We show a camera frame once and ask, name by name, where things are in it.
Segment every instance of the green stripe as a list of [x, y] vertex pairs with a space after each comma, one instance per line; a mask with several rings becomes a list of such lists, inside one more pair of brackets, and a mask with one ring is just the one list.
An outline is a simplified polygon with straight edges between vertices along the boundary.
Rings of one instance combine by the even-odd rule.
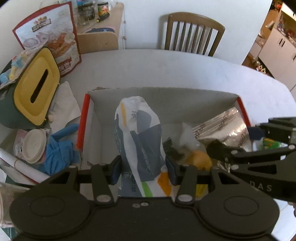
[[153, 197], [152, 192], [146, 182], [142, 182], [142, 187], [144, 189], [145, 197]]

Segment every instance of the tabletop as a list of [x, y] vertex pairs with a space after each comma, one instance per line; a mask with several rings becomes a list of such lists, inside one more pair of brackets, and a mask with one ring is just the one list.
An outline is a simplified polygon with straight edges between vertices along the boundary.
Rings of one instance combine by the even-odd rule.
[[296, 102], [279, 81], [250, 69], [199, 54], [168, 50], [114, 50], [82, 55], [82, 63], [61, 79], [82, 107], [97, 87], [183, 87], [239, 95], [251, 124], [296, 116]]

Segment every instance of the screw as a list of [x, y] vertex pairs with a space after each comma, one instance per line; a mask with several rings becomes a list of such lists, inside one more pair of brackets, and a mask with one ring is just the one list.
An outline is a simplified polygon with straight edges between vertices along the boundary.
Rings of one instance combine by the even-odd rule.
[[133, 206], [134, 208], [139, 208], [139, 207], [141, 207], [141, 205], [140, 205], [139, 203], [134, 203], [132, 206]]
[[110, 202], [111, 201], [111, 197], [109, 195], [103, 194], [103, 195], [97, 196], [96, 200], [98, 202]]
[[181, 202], [190, 202], [193, 200], [193, 197], [188, 194], [182, 194], [178, 196], [179, 201]]
[[232, 165], [232, 166], [231, 166], [231, 170], [237, 170], [238, 168], [239, 168], [238, 165]]
[[148, 206], [148, 205], [149, 205], [148, 202], [141, 202], [141, 206], [143, 206], [143, 207], [146, 207], [146, 206]]

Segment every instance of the foil wrapper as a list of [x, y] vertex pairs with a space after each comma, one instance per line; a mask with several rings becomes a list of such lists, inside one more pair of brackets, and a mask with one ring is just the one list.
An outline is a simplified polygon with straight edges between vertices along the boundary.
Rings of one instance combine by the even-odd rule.
[[195, 138], [205, 146], [214, 140], [219, 140], [226, 146], [240, 147], [247, 152], [252, 151], [247, 126], [235, 107], [201, 123], [192, 130]]

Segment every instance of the chair backrest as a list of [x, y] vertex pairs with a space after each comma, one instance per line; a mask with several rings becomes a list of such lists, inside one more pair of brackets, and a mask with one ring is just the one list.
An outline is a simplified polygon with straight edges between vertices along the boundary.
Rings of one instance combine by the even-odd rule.
[[200, 49], [201, 49], [202, 43], [203, 43], [203, 39], [204, 39], [204, 35], [205, 35], [205, 30], [206, 30], [206, 27], [208, 27], [208, 28], [210, 28], [210, 31], [209, 31], [207, 40], [205, 42], [205, 47], [202, 51], [202, 54], [203, 55], [205, 54], [207, 47], [209, 45], [209, 42], [210, 42], [212, 31], [213, 31], [213, 29], [216, 29], [218, 32], [217, 32], [216, 38], [213, 42], [213, 45], [210, 49], [210, 52], [208, 54], [209, 56], [214, 55], [214, 53], [218, 47], [218, 44], [219, 44], [219, 42], [224, 34], [224, 31], [225, 31], [225, 27], [223, 25], [221, 25], [220, 23], [218, 23], [217, 21], [215, 21], [211, 18], [207, 18], [205, 16], [194, 14], [194, 13], [189, 13], [189, 12], [172, 13], [168, 17], [168, 26], [167, 26], [167, 32], [166, 32], [166, 37], [165, 37], [165, 49], [166, 50], [170, 49], [170, 43], [171, 43], [171, 38], [172, 38], [173, 23], [174, 22], [178, 22], [178, 23], [177, 23], [174, 42], [173, 42], [173, 50], [176, 50], [178, 36], [179, 36], [180, 22], [184, 22], [182, 34], [181, 34], [181, 39], [180, 39], [179, 51], [182, 50], [184, 37], [185, 37], [185, 31], [186, 31], [186, 24], [190, 23], [190, 27], [189, 27], [189, 31], [188, 31], [188, 35], [187, 35], [187, 39], [186, 39], [185, 52], [188, 51], [188, 46], [190, 43], [190, 38], [191, 38], [191, 33], [192, 33], [192, 26], [196, 25], [197, 27], [196, 27], [196, 31], [193, 35], [193, 42], [192, 42], [191, 51], [190, 50], [189, 51], [191, 53], [193, 53], [195, 46], [197, 44], [197, 35], [198, 35], [199, 28], [200, 28], [200, 26], [203, 26], [202, 33], [201, 33], [200, 40], [199, 40], [199, 44], [197, 47], [197, 53], [200, 52]]

